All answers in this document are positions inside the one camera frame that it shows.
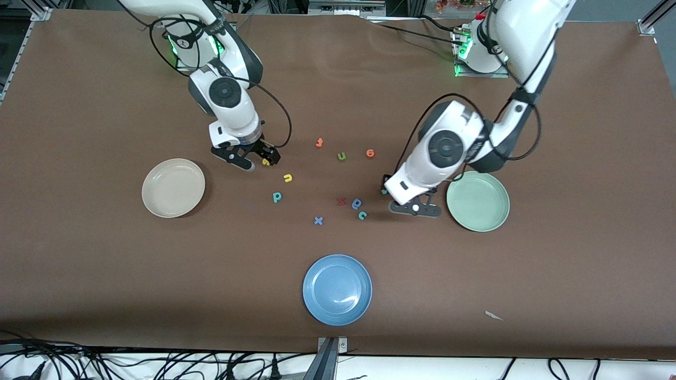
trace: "green plate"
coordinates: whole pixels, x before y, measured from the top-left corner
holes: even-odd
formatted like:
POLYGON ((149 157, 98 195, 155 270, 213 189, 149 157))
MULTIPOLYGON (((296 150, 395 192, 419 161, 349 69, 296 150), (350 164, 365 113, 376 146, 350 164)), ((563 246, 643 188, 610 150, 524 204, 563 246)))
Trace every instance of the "green plate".
POLYGON ((461 226, 477 232, 502 226, 509 215, 505 186, 487 173, 466 172, 459 181, 451 182, 446 205, 461 226))

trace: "white robotic arm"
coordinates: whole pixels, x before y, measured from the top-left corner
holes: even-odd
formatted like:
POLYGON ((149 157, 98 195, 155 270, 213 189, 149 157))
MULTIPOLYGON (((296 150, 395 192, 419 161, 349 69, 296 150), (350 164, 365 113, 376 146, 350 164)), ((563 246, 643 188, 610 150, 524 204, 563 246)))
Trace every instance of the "white robotic arm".
MULTIPOLYGON (((199 18, 189 14, 178 14, 170 17, 199 21, 199 18)), ((206 34, 197 25, 180 21, 163 21, 162 25, 166 29, 167 37, 178 58, 177 70, 195 71, 218 56, 218 47, 213 37, 206 34)))
POLYGON ((493 124, 457 101, 437 105, 425 120, 418 145, 384 184, 392 212, 436 217, 441 210, 422 203, 463 163, 479 172, 502 168, 554 67, 554 37, 575 0, 497 0, 492 14, 475 20, 472 41, 461 55, 477 72, 497 70, 508 57, 522 85, 512 93, 504 116, 493 124))
POLYGON ((215 116, 209 125, 212 153, 240 169, 251 171, 254 164, 246 158, 256 153, 270 165, 279 162, 276 147, 265 142, 260 120, 246 89, 260 83, 263 65, 258 56, 242 41, 225 17, 210 0, 121 0, 136 13, 168 18, 168 31, 178 48, 188 49, 200 43, 203 35, 192 32, 181 42, 180 34, 197 18, 204 25, 202 33, 213 36, 224 48, 222 54, 190 74, 188 90, 202 110, 215 116))

